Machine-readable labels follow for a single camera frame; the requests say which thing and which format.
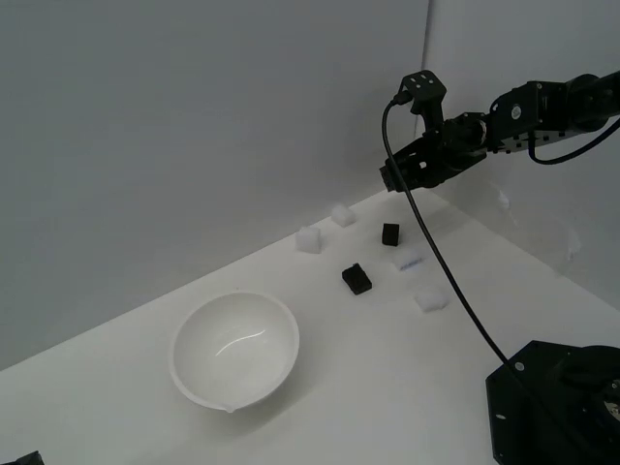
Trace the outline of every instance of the white table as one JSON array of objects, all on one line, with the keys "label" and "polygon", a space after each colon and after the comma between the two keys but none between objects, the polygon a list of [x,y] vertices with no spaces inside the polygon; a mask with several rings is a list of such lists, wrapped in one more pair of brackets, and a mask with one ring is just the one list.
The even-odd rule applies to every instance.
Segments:
[{"label": "white table", "polygon": [[[620,312],[434,195],[417,198],[507,355],[532,339],[618,345]],[[427,315],[413,302],[413,286],[448,283],[404,196],[354,211],[347,229],[318,224],[321,255],[297,253],[287,237],[0,372],[0,463],[32,450],[49,465],[494,463],[484,380],[498,360],[453,294]],[[423,267],[395,270],[384,222],[426,251]],[[356,262],[374,286],[360,296],[340,278]],[[166,355],[184,315],[233,289],[281,298],[301,342],[281,390],[228,415],[185,399]]]}]

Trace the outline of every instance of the bowl rim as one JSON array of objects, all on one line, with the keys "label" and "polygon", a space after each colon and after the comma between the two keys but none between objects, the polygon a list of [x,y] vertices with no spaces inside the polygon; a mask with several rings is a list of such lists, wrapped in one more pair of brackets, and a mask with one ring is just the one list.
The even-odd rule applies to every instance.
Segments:
[{"label": "bowl rim", "polygon": [[209,409],[227,410],[221,405],[217,405],[215,403],[209,402],[195,395],[191,390],[189,390],[183,384],[183,382],[181,381],[181,379],[179,378],[176,372],[176,366],[174,363],[174,353],[175,353],[176,341],[178,339],[178,336],[180,335],[183,327],[185,327],[185,325],[187,325],[187,323],[190,321],[190,319],[196,313],[200,312],[203,308],[205,308],[207,305],[214,302],[215,300],[218,300],[223,297],[231,296],[231,295],[256,295],[262,298],[266,298],[267,300],[270,300],[272,303],[276,304],[276,306],[280,308],[280,310],[282,310],[282,312],[284,313],[285,317],[289,321],[291,329],[293,330],[294,351],[292,353],[292,356],[290,356],[284,370],[282,370],[282,373],[276,380],[274,380],[272,383],[267,385],[265,388],[257,391],[257,393],[255,393],[254,395],[248,396],[248,398],[245,399],[243,402],[241,402],[239,405],[229,406],[232,409],[229,411],[229,413],[231,413],[234,410],[241,409],[243,407],[247,407],[249,405],[255,404],[256,402],[259,402],[260,400],[270,395],[274,390],[276,390],[282,383],[284,383],[284,380],[287,379],[287,377],[291,373],[291,370],[293,370],[293,366],[295,365],[295,362],[297,360],[297,354],[299,353],[299,327],[297,326],[297,321],[295,319],[295,316],[293,315],[293,312],[291,312],[291,309],[287,305],[285,305],[281,300],[277,299],[273,295],[258,292],[258,291],[237,290],[237,291],[217,294],[216,296],[210,298],[208,301],[206,301],[205,303],[201,304],[200,306],[198,306],[197,308],[189,312],[189,314],[181,321],[180,325],[174,332],[174,336],[172,337],[172,340],[170,342],[170,348],[168,351],[168,366],[169,366],[170,376],[172,377],[172,381],[174,382],[176,387],[181,391],[181,393],[183,393],[183,395],[185,395],[185,397],[190,399],[192,402],[198,405],[202,405],[203,407],[206,407]]}]

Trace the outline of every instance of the cable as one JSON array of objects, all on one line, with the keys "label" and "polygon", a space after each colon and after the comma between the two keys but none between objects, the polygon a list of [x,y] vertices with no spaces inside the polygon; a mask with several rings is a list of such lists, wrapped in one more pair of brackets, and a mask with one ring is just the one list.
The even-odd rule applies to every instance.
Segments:
[{"label": "cable", "polygon": [[461,301],[461,304],[465,308],[465,311],[467,312],[469,317],[472,319],[472,322],[474,322],[474,325],[476,325],[476,328],[482,335],[482,338],[484,339],[484,341],[486,341],[486,343],[491,348],[491,350],[495,353],[497,358],[499,358],[502,361],[502,364],[508,369],[509,373],[512,375],[512,377],[517,382],[517,384],[523,389],[523,391],[531,399],[533,399],[538,404],[538,406],[542,409],[542,411],[551,419],[551,421],[562,432],[562,434],[565,435],[565,437],[569,440],[569,442],[573,444],[577,444],[577,440],[575,439],[574,434],[571,431],[567,430],[564,424],[553,413],[551,413],[551,411],[549,411],[549,409],[544,404],[544,402],[532,390],[530,390],[527,386],[525,386],[525,384],[521,380],[521,377],[517,373],[516,369],[511,365],[511,363],[506,358],[502,350],[497,346],[497,344],[495,344],[495,341],[493,341],[489,333],[486,331],[481,321],[479,320],[478,316],[476,315],[476,312],[474,312],[474,309],[467,301],[465,294],[461,291],[461,288],[458,286],[458,283],[454,279],[454,275],[452,274],[450,267],[444,260],[444,257],[442,256],[441,252],[439,251],[439,248],[437,247],[437,244],[435,243],[435,239],[433,239],[433,236],[431,235],[430,231],[426,227],[426,224],[424,223],[424,219],[422,218],[422,215],[419,213],[418,205],[416,204],[416,201],[414,200],[414,196],[411,194],[411,191],[407,187],[407,182],[405,181],[405,178],[403,177],[403,173],[401,172],[400,168],[398,168],[398,165],[396,164],[396,160],[394,159],[394,154],[392,153],[391,147],[389,146],[389,140],[388,140],[389,111],[397,105],[403,105],[403,103],[407,103],[412,100],[411,94],[409,94],[408,96],[403,96],[402,94],[409,94],[409,93],[407,91],[399,92],[398,94],[396,94],[396,96],[394,96],[394,99],[392,99],[392,101],[389,102],[389,104],[387,104],[387,107],[384,110],[384,114],[381,119],[381,134],[384,140],[384,147],[386,149],[387,158],[389,159],[389,163],[391,165],[392,171],[394,172],[394,174],[396,174],[396,180],[400,184],[400,187],[405,193],[405,196],[407,196],[409,205],[411,206],[412,210],[414,210],[414,215],[416,215],[416,219],[418,220],[419,227],[422,230],[424,237],[426,237],[426,240],[428,241],[428,245],[430,245],[430,248],[432,249],[433,254],[435,254],[435,257],[437,258],[439,265],[441,266],[442,270],[446,274],[446,277],[448,278],[449,283],[454,289],[454,292],[458,296],[458,299]]},{"label": "cable", "polygon": [[568,155],[564,155],[562,157],[554,158],[552,160],[541,160],[536,157],[536,139],[534,139],[534,135],[530,134],[528,138],[527,144],[527,152],[532,160],[534,160],[539,165],[559,165],[564,162],[568,162],[573,158],[577,158],[579,155],[583,155],[588,150],[593,149],[602,141],[607,139],[613,133],[615,133],[618,129],[620,129],[620,118],[617,119],[611,126],[605,129],[602,133],[596,136],[594,139],[583,145],[581,148],[578,148],[575,152],[571,152]]}]

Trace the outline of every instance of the white cube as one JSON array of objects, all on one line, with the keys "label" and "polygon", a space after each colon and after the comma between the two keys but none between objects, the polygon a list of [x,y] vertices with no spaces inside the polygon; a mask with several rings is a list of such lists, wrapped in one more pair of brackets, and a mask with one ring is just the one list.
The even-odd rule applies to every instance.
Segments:
[{"label": "white cube", "polygon": [[422,255],[415,247],[397,248],[391,256],[391,262],[399,271],[404,271],[422,261]]},{"label": "white cube", "polygon": [[308,254],[321,253],[321,230],[319,228],[301,228],[294,235],[297,250]]},{"label": "white cube", "polygon": [[414,299],[423,313],[441,310],[450,303],[448,296],[435,286],[424,286],[414,292]]},{"label": "white cube", "polygon": [[356,215],[350,208],[347,208],[342,203],[338,203],[331,210],[331,219],[336,225],[346,228],[356,221]]}]

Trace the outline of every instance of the robotic arm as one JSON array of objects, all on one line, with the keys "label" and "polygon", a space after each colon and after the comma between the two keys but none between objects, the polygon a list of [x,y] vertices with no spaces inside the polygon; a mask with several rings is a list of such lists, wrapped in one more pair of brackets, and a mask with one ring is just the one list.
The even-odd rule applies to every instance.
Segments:
[{"label": "robotic arm", "polygon": [[[381,174],[389,191],[405,193],[464,309],[502,361],[486,379],[494,457],[501,465],[617,465],[620,349],[532,341],[508,359],[460,290],[410,191],[455,177],[489,151],[527,150],[542,165],[557,165],[585,153],[620,129],[620,119],[563,157],[540,160],[536,148],[599,131],[609,117],[620,114],[620,72],[601,78],[584,75],[566,83],[531,81],[499,97],[489,114],[463,113],[449,120],[442,112],[445,95],[446,87],[429,71],[403,77],[382,118],[388,158]],[[412,113],[424,120],[425,132],[392,154],[388,114],[394,106],[409,102]]]},{"label": "robotic arm", "polygon": [[[544,165],[568,161],[615,132],[616,122],[583,149],[561,160],[539,160],[536,147],[579,134],[599,131],[620,114],[620,72],[607,77],[583,75],[560,82],[530,81],[499,97],[489,114],[467,112],[444,120],[446,87],[430,71],[403,77],[395,101],[413,101],[411,112],[421,115],[425,132],[394,158],[410,190],[432,188],[486,158],[487,152],[528,150]],[[389,191],[402,192],[390,164],[381,168]]]}]

